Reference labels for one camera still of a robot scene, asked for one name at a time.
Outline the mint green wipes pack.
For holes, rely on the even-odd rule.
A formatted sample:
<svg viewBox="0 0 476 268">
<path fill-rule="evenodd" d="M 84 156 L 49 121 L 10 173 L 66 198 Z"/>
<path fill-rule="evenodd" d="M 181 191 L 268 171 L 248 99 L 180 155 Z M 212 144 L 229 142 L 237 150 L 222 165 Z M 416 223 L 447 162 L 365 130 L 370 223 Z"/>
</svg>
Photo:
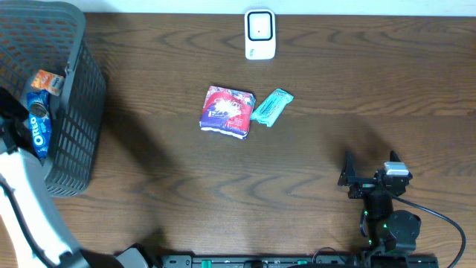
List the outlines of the mint green wipes pack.
<svg viewBox="0 0 476 268">
<path fill-rule="evenodd" d="M 252 112 L 251 120 L 272 127 L 286 105 L 293 99 L 293 95 L 277 88 Z"/>
</svg>

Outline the red purple pad pack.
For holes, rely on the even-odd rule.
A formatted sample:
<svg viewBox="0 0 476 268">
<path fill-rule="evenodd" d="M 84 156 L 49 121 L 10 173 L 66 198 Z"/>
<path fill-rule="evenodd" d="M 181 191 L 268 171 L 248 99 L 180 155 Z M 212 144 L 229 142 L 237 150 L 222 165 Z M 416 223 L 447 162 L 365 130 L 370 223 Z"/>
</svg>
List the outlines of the red purple pad pack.
<svg viewBox="0 0 476 268">
<path fill-rule="evenodd" d="M 255 102 L 249 92 L 210 86 L 202 107 L 200 129 L 246 139 Z"/>
</svg>

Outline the orange tissue packet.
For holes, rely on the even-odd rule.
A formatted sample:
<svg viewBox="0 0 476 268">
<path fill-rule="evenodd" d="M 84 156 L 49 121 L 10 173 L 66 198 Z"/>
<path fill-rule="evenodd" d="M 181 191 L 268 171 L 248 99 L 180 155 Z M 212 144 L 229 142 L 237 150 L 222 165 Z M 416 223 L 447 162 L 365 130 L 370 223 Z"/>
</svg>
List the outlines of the orange tissue packet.
<svg viewBox="0 0 476 268">
<path fill-rule="evenodd" d="M 45 90 L 54 96 L 60 96 L 64 82 L 63 76 L 40 69 L 34 76 L 31 86 L 38 90 Z"/>
</svg>

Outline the blue Oreo cookie pack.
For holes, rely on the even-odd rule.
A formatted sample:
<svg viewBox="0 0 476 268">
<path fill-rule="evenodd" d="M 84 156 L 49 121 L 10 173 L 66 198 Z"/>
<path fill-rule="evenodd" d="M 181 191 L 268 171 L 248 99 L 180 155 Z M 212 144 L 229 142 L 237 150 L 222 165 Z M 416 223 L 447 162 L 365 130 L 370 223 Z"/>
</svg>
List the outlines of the blue Oreo cookie pack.
<svg viewBox="0 0 476 268">
<path fill-rule="evenodd" d="M 33 139 L 33 148 L 39 159 L 47 157 L 51 140 L 52 126 L 48 98 L 49 92 L 46 90 L 27 93 L 29 130 Z"/>
</svg>

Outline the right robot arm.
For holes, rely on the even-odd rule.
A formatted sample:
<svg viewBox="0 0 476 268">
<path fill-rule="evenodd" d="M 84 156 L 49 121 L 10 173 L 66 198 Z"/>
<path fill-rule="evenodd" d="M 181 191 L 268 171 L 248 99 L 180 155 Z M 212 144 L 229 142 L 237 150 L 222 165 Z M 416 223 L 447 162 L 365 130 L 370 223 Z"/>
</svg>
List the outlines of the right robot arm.
<svg viewBox="0 0 476 268">
<path fill-rule="evenodd" d="M 409 255 L 416 249 L 421 219 L 406 210 L 394 210 L 393 201 L 406 192 L 413 178 L 394 151 L 383 168 L 372 178 L 359 177 L 349 151 L 344 155 L 344 166 L 339 186 L 349 188 L 350 199 L 364 203 L 360 232 L 369 246 L 346 261 L 359 267 L 408 267 Z"/>
</svg>

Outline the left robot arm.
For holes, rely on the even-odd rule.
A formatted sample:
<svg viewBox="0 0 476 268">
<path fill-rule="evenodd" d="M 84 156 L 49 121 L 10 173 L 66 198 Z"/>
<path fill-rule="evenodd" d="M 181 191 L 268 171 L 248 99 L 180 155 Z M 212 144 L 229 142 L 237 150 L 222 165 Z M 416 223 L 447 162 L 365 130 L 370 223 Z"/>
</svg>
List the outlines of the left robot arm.
<svg viewBox="0 0 476 268">
<path fill-rule="evenodd" d="M 1 90 L 1 218 L 19 267 L 148 267 L 137 246 L 119 255 L 84 249 L 50 197 L 42 164 L 24 125 L 28 111 Z"/>
</svg>

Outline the grey plastic mesh basket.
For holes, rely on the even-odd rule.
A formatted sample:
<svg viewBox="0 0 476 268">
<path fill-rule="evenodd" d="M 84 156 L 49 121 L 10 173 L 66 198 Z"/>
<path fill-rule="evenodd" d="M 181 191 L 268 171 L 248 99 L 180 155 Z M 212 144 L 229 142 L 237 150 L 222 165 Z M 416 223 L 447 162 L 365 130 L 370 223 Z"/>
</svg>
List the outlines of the grey plastic mesh basket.
<svg viewBox="0 0 476 268">
<path fill-rule="evenodd" d="M 1 2 L 1 87 L 26 102 L 42 69 L 65 78 L 49 97 L 52 136 L 41 161 L 46 188 L 72 197 L 89 186 L 96 156 L 106 81 L 85 38 L 86 18 L 61 1 Z"/>
</svg>

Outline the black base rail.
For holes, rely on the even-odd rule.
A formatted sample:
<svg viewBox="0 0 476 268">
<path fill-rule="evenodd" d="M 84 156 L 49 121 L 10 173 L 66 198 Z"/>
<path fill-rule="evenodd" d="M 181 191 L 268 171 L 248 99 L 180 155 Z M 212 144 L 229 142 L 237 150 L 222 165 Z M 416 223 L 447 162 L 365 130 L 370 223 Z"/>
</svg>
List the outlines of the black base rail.
<svg viewBox="0 0 476 268">
<path fill-rule="evenodd" d="M 408 267 L 437 268 L 435 257 L 413 256 L 407 258 L 375 257 L 370 262 L 348 261 L 347 256 L 337 256 L 325 252 L 317 257 L 306 256 L 190 256 L 163 255 L 158 257 L 157 267 L 163 268 L 287 268 L 287 267 Z"/>
</svg>

